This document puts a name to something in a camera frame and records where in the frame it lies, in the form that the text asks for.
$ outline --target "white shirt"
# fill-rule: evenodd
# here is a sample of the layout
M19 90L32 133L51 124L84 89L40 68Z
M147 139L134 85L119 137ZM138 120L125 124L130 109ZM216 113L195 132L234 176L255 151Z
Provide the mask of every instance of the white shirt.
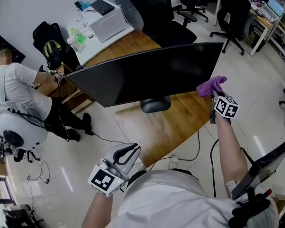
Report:
M52 99L28 86L34 82L37 71L19 63L0 66L0 70L3 67L8 67L4 79L6 100L23 103L38 109L42 115L42 120L45 120L51 110Z
M198 180L177 171L151 171L124 193L112 228L226 228L239 206L231 199L210 198ZM275 204L248 220L248 227L278 227Z

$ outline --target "sleeve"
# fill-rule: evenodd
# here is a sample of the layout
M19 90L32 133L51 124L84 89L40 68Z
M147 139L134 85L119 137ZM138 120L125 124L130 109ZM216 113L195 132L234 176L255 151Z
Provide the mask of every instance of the sleeve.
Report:
M263 193L264 191L259 187L255 189L256 194ZM270 200L270 206L263 212L250 218L247 222L248 228L277 228L279 226L279 214L275 202L271 197L267 197Z
M28 85L34 82L38 73L38 71L30 69L19 63L15 63L14 70L16 78Z

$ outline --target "white desk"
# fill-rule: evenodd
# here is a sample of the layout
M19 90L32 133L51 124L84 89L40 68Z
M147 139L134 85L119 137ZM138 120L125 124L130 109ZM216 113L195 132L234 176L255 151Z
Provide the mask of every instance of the white desk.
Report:
M106 49L108 46L134 31L134 28L132 26L129 26L129 28L120 31L116 35L110 37L105 42L101 43L92 31L88 30L88 28L82 29L83 26L80 25L78 22L74 22L73 24L69 24L67 26L67 31L69 35L71 35L71 28L79 29L86 36L86 41L84 43L85 48L81 53L76 52L76 56L80 65L85 65L86 62L95 57L98 53ZM92 33L94 36L89 39L88 35Z

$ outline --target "green bottle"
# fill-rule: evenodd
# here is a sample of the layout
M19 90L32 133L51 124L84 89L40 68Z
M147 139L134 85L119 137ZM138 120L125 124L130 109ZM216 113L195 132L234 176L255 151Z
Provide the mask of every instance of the green bottle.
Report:
M79 44L84 44L84 42L86 41L84 34L76 28L71 28L71 35L74 36L74 38L78 41Z

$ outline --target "monitor stand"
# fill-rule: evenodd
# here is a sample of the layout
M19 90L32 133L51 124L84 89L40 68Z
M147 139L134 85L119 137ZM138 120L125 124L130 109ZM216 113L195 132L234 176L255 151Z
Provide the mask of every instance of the monitor stand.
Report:
M171 106L170 96L141 101L141 109L144 113L165 111L168 110L170 106Z

